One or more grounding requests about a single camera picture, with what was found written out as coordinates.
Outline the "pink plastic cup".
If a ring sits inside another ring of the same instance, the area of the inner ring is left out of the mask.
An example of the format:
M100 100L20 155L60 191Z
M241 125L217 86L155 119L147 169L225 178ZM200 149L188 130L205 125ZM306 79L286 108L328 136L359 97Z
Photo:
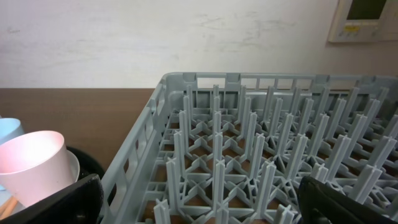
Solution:
M59 132L27 133L1 145L1 185L24 207L75 182Z

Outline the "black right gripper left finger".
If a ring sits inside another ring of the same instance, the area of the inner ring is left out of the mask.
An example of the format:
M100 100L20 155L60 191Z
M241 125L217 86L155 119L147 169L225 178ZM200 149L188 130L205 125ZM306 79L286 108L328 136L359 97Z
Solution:
M61 191L1 220L1 224L96 224L104 192L98 174L90 174Z

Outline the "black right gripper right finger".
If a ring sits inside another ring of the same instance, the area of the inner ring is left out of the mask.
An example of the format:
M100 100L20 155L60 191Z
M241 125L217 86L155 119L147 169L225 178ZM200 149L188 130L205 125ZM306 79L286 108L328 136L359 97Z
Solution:
M397 224L310 176L300 182L298 204L303 224Z

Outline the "light blue plastic cup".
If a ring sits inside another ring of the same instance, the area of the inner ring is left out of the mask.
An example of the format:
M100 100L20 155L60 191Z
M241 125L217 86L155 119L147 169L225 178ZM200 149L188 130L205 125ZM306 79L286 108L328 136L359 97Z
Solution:
M0 123L0 143L14 139L18 136L25 134L24 128L22 127L21 121L16 118L1 118Z

